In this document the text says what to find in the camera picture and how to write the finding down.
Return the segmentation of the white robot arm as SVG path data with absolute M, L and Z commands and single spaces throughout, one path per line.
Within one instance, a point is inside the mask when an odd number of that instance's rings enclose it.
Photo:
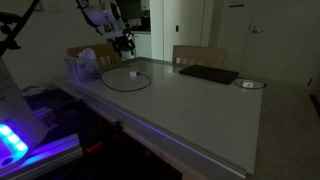
M 86 23 L 107 41 L 112 43 L 115 51 L 129 50 L 134 54 L 133 33 L 125 26 L 120 8 L 115 0 L 103 0 L 91 5 L 89 0 L 76 0 Z

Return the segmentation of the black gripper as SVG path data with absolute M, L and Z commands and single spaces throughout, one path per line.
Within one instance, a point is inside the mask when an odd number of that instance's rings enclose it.
M 133 50 L 135 49 L 135 44 L 132 39 L 133 33 L 130 30 L 125 30 L 121 37 L 117 37 L 113 41 L 114 50 L 120 52 L 123 49 L 127 49 L 133 54 Z

